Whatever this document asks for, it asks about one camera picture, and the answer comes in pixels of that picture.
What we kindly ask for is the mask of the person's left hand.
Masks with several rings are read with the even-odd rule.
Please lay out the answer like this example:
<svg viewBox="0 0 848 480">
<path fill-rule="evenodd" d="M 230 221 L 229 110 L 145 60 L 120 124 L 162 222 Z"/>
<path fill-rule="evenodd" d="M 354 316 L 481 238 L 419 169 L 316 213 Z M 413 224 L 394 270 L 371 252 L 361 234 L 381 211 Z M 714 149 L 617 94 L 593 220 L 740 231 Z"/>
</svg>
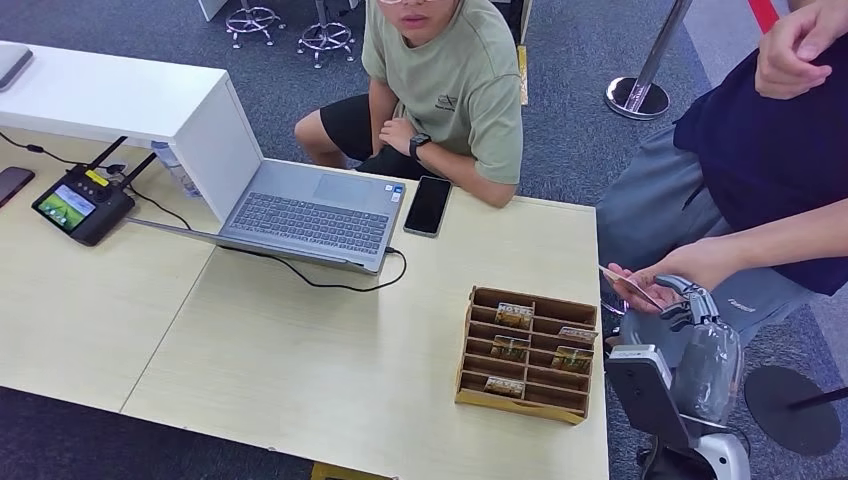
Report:
<svg viewBox="0 0 848 480">
<path fill-rule="evenodd" d="M 702 239 L 679 247 L 655 264 L 638 271 L 610 263 L 607 269 L 619 275 L 620 279 L 607 279 L 630 307 L 656 314 L 679 301 L 672 289 L 655 283 L 657 275 L 677 275 L 705 289 L 714 289 L 740 269 L 737 258 L 726 247 L 725 242 L 718 238 Z"/>
<path fill-rule="evenodd" d="M 399 153 L 410 156 L 411 142 L 417 134 L 418 131 L 408 119 L 398 117 L 386 120 L 383 123 L 378 133 L 378 139 Z"/>
</svg>

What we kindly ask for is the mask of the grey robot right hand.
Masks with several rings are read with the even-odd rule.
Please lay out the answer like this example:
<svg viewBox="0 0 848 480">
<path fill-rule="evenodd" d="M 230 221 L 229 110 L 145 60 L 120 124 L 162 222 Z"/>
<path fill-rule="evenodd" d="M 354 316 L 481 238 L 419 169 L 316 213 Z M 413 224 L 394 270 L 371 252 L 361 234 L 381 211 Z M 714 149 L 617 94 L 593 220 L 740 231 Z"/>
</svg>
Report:
<svg viewBox="0 0 848 480">
<path fill-rule="evenodd" d="M 672 397 L 681 413 L 725 424 L 736 403 L 743 373 L 739 334 L 721 319 L 709 290 L 677 275 L 659 275 L 655 282 L 681 298 L 660 317 L 671 322 L 671 331 L 689 333 L 672 380 Z"/>
</svg>

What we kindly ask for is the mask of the person's right hand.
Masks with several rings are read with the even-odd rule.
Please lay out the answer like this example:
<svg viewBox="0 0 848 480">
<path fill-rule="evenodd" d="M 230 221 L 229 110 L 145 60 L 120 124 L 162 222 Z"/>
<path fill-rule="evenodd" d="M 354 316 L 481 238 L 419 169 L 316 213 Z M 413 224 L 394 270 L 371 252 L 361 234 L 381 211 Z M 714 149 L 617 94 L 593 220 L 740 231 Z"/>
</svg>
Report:
<svg viewBox="0 0 848 480">
<path fill-rule="evenodd" d="M 847 34 L 845 0 L 789 1 L 789 13 L 758 46 L 755 89 L 763 97 L 789 100 L 823 85 L 833 67 L 815 60 Z"/>
</svg>

